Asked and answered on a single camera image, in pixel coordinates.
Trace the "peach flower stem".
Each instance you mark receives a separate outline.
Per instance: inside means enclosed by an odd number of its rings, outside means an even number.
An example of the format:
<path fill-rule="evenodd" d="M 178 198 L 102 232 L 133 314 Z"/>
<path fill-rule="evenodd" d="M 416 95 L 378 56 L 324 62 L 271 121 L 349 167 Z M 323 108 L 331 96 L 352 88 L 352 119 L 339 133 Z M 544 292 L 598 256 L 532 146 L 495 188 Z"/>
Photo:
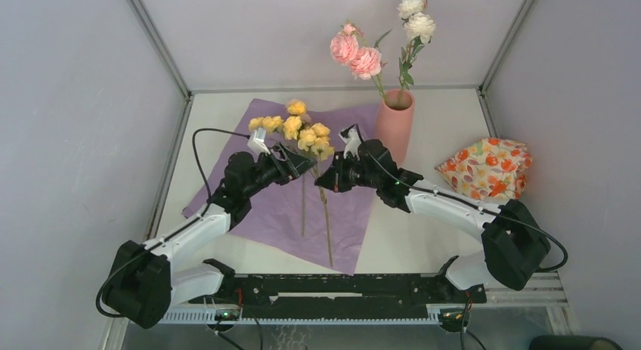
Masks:
<path fill-rule="evenodd" d="M 305 237 L 306 229 L 306 176 L 301 177 L 301 237 Z"/>

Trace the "yellow flower bunch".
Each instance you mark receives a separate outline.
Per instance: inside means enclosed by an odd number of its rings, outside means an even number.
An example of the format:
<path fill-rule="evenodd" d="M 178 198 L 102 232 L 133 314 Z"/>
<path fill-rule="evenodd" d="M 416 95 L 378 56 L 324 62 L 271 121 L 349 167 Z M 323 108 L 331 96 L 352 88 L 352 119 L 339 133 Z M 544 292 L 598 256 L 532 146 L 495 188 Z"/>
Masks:
<path fill-rule="evenodd" d="M 295 153 L 313 158 L 317 165 L 306 176 L 306 228 L 308 212 L 311 212 L 314 218 L 324 217 L 324 230 L 327 236 L 327 256 L 330 267 L 334 265 L 333 244 L 332 244 L 332 225 L 330 219 L 330 208 L 328 203 L 327 191 L 318 188 L 318 198 L 312 200 L 312 207 L 308 207 L 310 198 L 308 186 L 312 179 L 320 175 L 319 164 L 328 159 L 331 154 L 335 153 L 334 146 L 331 144 L 328 126 L 321 122 L 313 122 L 307 111 L 306 103 L 302 100 L 292 100 L 285 105 L 287 117 L 282 116 L 259 116 L 249 121 L 248 129 L 250 131 L 263 127 L 269 135 L 280 135 L 279 143 L 285 145 Z M 280 204 L 275 213 L 279 215 L 288 215 L 290 217 L 291 227 L 299 229 L 301 237 L 301 178 L 299 191 L 295 194 L 288 194 L 287 199 Z"/>

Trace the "pink purple wrapping paper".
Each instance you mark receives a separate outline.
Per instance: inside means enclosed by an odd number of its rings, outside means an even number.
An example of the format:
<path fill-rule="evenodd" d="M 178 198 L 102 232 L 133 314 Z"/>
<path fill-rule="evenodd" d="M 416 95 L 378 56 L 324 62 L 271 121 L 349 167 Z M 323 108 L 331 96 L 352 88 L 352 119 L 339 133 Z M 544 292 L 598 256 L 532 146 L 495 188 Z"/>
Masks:
<path fill-rule="evenodd" d="M 377 104 L 364 104 L 326 112 L 311 111 L 313 122 L 329 127 L 330 142 L 336 151 L 345 144 L 339 132 L 352 124 L 358 124 L 363 138 L 372 138 Z M 248 130 L 250 119 L 260 116 L 285 114 L 284 104 L 254 98 L 235 128 L 237 132 Z M 214 189 L 223 176 L 228 157 L 232 153 L 247 150 L 246 142 L 232 137 L 223 148 L 220 159 L 209 174 L 209 183 Z M 292 256 L 343 274 L 354 274 L 358 257 L 367 230 L 374 191 L 355 187 L 349 192 L 337 194 L 323 190 L 327 198 L 330 218 L 330 236 L 333 264 L 330 265 L 327 246 L 327 230 L 324 205 L 319 187 L 314 186 L 311 173 L 304 178 L 280 186 L 271 185 L 251 199 L 252 209 L 231 234 L 257 243 L 272 246 Z M 305 202 L 305 235 L 302 235 L 303 208 Z"/>

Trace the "pink flower stem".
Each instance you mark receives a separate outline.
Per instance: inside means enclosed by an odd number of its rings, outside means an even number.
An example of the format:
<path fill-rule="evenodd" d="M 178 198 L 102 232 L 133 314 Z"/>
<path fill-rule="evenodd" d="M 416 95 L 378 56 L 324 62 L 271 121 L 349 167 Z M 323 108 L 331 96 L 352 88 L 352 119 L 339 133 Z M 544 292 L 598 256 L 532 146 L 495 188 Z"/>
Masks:
<path fill-rule="evenodd" d="M 338 64 L 347 67 L 355 79 L 371 80 L 380 97 L 385 100 L 386 90 L 382 84 L 382 61 L 379 44 L 391 32 L 383 33 L 373 46 L 369 46 L 363 31 L 347 20 L 330 41 L 330 55 Z"/>

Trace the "white flower stem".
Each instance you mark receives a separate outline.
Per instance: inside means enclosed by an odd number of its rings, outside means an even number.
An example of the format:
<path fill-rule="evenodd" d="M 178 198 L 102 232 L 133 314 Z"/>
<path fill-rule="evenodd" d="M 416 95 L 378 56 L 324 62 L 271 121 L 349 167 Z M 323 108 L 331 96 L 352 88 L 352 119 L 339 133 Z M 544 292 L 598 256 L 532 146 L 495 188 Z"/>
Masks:
<path fill-rule="evenodd" d="M 427 7 L 428 0 L 401 0 L 397 6 L 407 40 L 399 58 L 398 81 L 401 90 L 394 101 L 394 107 L 398 110 L 404 110 L 410 105 L 408 99 L 404 97 L 409 92 L 409 88 L 414 85 L 410 69 L 418 54 L 431 43 L 435 34 L 436 24 L 427 14 Z"/>

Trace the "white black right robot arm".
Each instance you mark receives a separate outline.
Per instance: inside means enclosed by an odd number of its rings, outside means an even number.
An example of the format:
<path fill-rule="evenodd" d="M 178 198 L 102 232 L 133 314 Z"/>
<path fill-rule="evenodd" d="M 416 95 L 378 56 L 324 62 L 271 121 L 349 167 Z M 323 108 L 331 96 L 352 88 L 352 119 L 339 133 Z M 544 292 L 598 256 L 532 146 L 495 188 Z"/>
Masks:
<path fill-rule="evenodd" d="M 314 183 L 335 193 L 354 187 L 372 188 L 387 206 L 436 218 L 478 241 L 482 250 L 454 256 L 441 269 L 437 291 L 448 302 L 491 280 L 511 290 L 522 290 L 551 249 L 523 203 L 486 203 L 445 190 L 418 173 L 398 167 L 378 140 L 361 143 L 356 153 L 336 153 Z"/>

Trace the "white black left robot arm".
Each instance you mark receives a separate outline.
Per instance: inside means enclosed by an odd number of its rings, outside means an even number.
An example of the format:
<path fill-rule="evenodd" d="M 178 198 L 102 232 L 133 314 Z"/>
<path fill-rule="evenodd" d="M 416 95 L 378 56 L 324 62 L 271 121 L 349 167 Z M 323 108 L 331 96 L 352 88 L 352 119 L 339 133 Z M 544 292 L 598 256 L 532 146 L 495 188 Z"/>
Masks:
<path fill-rule="evenodd" d="M 108 278 L 96 295 L 103 316 L 125 317 L 149 329 L 173 306 L 209 294 L 231 300 L 237 287 L 232 277 L 207 262 L 179 271 L 193 252 L 235 228 L 251 210 L 251 199 L 271 184 L 285 185 L 304 175 L 314 160 L 277 144 L 253 157 L 231 155 L 219 186 L 204 206 L 184 224 L 143 243 L 129 240 L 113 260 Z"/>

